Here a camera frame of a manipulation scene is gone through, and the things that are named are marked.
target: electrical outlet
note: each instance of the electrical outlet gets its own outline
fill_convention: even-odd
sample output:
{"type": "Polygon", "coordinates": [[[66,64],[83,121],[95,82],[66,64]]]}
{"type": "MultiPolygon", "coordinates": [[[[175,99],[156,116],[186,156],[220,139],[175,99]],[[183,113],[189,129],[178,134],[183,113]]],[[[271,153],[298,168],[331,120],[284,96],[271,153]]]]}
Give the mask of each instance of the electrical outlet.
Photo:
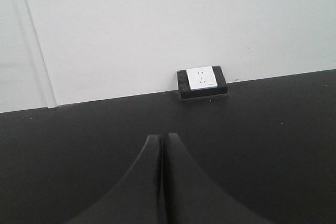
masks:
{"type": "Polygon", "coordinates": [[[190,68],[186,72],[190,90],[217,88],[217,81],[212,67],[190,68]]]}

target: black plastic object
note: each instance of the black plastic object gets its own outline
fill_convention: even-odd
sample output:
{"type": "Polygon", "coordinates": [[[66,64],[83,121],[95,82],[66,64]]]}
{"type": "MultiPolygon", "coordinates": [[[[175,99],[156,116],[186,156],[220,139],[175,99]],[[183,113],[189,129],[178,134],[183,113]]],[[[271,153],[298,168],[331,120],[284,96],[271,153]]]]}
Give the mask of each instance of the black plastic object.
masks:
{"type": "Polygon", "coordinates": [[[158,224],[160,182],[161,141],[150,135],[117,185],[67,224],[158,224]]]}
{"type": "Polygon", "coordinates": [[[203,97],[212,97],[227,94],[227,84],[220,66],[212,67],[217,81],[217,88],[191,90],[186,70],[177,72],[178,90],[182,100],[195,99],[203,97]]]}
{"type": "Polygon", "coordinates": [[[169,223],[270,224],[221,190],[196,164],[175,133],[164,139],[163,170],[169,223]]]}

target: power socket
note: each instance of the power socket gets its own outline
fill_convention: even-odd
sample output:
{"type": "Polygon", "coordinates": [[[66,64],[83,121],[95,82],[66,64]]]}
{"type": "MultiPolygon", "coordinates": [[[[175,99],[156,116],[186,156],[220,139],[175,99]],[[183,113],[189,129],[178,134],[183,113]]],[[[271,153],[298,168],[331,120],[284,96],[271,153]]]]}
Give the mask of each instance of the power socket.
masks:
{"type": "Polygon", "coordinates": [[[220,66],[179,70],[177,82],[181,100],[222,96],[228,92],[220,66]]]}
{"type": "Polygon", "coordinates": [[[190,90],[217,88],[217,81],[212,67],[187,69],[190,90]]]}

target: black desk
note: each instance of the black desk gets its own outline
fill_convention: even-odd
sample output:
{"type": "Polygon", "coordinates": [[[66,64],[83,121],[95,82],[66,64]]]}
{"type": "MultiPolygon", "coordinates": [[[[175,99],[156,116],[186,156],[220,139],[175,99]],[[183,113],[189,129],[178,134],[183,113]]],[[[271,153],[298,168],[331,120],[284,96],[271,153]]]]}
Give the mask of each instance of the black desk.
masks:
{"type": "Polygon", "coordinates": [[[276,223],[336,223],[336,70],[0,114],[0,222],[62,223],[177,132],[225,191],[276,223]]]}

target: white wall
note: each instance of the white wall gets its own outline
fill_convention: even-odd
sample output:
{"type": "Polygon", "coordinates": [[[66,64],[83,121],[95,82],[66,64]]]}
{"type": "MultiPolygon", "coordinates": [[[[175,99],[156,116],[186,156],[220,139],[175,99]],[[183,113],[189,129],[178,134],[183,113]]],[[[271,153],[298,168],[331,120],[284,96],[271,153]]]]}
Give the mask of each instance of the white wall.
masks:
{"type": "Polygon", "coordinates": [[[28,0],[57,104],[336,68],[336,0],[28,0]]]}
{"type": "Polygon", "coordinates": [[[0,0],[0,112],[47,106],[17,0],[0,0]]]}

